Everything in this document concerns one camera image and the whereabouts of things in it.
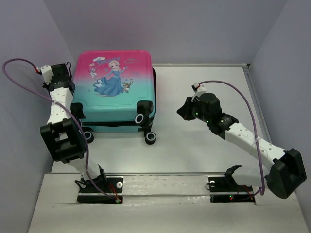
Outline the pink teal kids suitcase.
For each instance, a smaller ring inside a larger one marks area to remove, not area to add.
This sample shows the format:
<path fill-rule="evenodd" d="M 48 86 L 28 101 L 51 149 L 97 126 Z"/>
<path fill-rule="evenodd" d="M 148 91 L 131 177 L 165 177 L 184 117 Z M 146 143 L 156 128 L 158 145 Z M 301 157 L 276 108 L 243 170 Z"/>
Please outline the pink teal kids suitcase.
<path fill-rule="evenodd" d="M 156 72 L 145 50 L 94 50 L 79 55 L 73 76 L 72 114 L 87 142 L 94 133 L 144 134 L 152 145 L 156 114 Z"/>

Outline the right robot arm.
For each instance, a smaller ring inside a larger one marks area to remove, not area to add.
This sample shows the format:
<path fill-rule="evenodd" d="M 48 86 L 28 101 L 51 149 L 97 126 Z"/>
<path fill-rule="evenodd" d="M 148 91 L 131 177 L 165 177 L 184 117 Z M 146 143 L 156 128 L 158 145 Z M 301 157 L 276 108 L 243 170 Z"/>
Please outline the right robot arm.
<path fill-rule="evenodd" d="M 234 165 L 224 173 L 224 185 L 235 190 L 240 185 L 254 186 L 258 182 L 281 199 L 288 198 L 307 175 L 299 151 L 274 146 L 248 130 L 236 118 L 222 111 L 219 99 L 212 93 L 187 97 L 177 113 L 186 121 L 198 119 L 223 140 L 230 142 L 259 162 L 259 178 L 244 178 L 237 174 L 241 165 Z"/>

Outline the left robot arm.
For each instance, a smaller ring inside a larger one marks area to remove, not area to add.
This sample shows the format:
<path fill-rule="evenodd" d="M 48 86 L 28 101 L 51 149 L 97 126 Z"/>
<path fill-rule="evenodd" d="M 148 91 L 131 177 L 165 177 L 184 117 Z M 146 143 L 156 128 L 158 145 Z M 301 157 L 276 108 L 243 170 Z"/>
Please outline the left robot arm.
<path fill-rule="evenodd" d="M 40 72 L 43 87 L 52 100 L 47 124 L 40 128 L 48 151 L 54 161 L 72 166 L 82 175 L 81 180 L 76 181 L 81 189 L 92 187 L 98 192 L 104 191 L 108 185 L 106 174 L 100 165 L 88 159 L 86 133 L 80 119 L 70 110 L 75 85 L 66 64 L 44 65 Z"/>

